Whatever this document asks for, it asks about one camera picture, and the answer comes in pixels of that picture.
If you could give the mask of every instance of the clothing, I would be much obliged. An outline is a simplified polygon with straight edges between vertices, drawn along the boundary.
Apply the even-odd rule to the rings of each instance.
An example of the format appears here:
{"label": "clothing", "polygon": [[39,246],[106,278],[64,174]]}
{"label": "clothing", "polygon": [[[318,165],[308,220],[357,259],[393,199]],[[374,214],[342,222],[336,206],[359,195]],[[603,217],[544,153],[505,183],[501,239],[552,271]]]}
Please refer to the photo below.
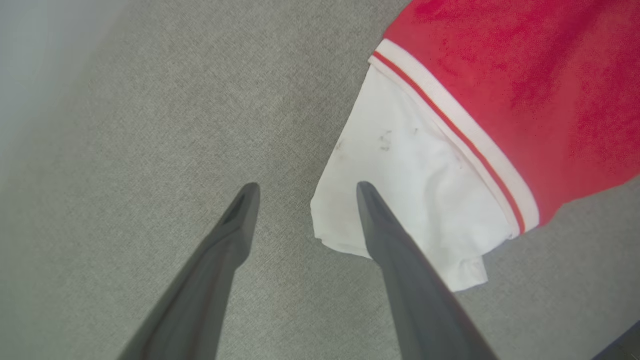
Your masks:
{"label": "clothing", "polygon": [[640,172],[640,3],[414,0],[388,28],[312,200],[367,256],[375,185],[452,291],[481,256]]}

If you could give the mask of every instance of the dark object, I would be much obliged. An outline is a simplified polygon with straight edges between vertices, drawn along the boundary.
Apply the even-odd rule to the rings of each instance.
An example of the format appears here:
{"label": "dark object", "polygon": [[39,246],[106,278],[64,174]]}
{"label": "dark object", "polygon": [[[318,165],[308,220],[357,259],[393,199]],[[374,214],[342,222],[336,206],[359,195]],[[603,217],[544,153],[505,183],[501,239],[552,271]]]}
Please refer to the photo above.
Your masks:
{"label": "dark object", "polygon": [[367,249],[385,278],[403,359],[496,359],[372,184],[358,184],[358,208]]}
{"label": "dark object", "polygon": [[[120,360],[215,359],[236,269],[249,256],[260,188],[246,185],[158,302]],[[358,184],[404,360],[492,360],[492,351],[376,188]]]}
{"label": "dark object", "polygon": [[594,360],[640,360],[640,322],[598,354]]}
{"label": "dark object", "polygon": [[131,340],[121,360],[211,360],[236,269],[249,256],[260,187],[240,190]]}

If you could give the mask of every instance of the white wall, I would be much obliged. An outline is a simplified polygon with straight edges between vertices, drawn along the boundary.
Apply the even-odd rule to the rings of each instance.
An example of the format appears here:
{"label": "white wall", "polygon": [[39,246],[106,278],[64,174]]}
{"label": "white wall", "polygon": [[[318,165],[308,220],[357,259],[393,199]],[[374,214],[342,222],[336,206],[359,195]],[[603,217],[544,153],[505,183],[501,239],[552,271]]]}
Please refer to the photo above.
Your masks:
{"label": "white wall", "polygon": [[129,0],[0,0],[0,188],[30,122],[46,119]]}

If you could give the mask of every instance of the stain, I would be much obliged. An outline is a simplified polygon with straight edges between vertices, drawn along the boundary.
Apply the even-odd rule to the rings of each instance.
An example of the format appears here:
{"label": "stain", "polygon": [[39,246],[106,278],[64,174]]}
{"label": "stain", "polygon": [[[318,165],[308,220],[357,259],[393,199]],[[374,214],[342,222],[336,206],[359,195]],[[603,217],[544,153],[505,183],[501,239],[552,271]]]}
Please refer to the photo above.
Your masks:
{"label": "stain", "polygon": [[382,151],[391,150],[391,139],[389,138],[389,135],[391,133],[393,133],[393,131],[389,130],[384,135],[382,135],[380,137],[379,141],[382,143],[382,146],[380,147],[380,150],[382,150]]}

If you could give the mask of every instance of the gray carpet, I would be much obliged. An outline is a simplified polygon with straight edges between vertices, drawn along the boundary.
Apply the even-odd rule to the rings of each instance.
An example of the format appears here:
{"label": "gray carpet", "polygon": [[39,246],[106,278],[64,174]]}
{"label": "gray carpet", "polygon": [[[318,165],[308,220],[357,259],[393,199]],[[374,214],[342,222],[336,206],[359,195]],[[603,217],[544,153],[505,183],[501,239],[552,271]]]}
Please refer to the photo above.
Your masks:
{"label": "gray carpet", "polygon": [[[133,0],[0,193],[0,358],[114,359],[240,187],[262,186],[219,359],[399,359],[380,271],[309,202],[406,1]],[[640,181],[565,207],[459,295],[503,359],[640,320]]]}

